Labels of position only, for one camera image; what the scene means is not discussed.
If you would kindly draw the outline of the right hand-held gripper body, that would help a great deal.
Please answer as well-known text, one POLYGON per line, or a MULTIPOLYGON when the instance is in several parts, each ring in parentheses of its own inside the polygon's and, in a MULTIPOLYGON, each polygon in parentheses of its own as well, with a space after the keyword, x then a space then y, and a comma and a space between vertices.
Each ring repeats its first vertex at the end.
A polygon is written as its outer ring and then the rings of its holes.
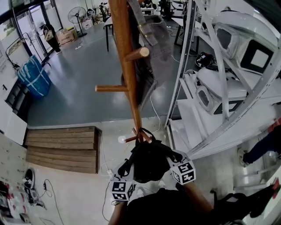
POLYGON ((181 160, 173 162, 169 159, 170 171, 173 178, 180 184, 187 184, 196 180, 196 170, 191 159, 186 153, 173 149, 174 152, 182 156, 181 160))

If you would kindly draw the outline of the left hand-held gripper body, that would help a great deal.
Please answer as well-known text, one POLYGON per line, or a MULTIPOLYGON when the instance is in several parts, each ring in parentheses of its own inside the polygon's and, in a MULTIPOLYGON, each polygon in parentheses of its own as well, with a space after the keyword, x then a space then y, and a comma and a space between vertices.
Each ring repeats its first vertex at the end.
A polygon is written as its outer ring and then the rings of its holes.
POLYGON ((117 171, 108 170, 110 176, 109 188, 115 201, 129 201, 136 189, 134 169, 126 176, 118 175, 117 171))

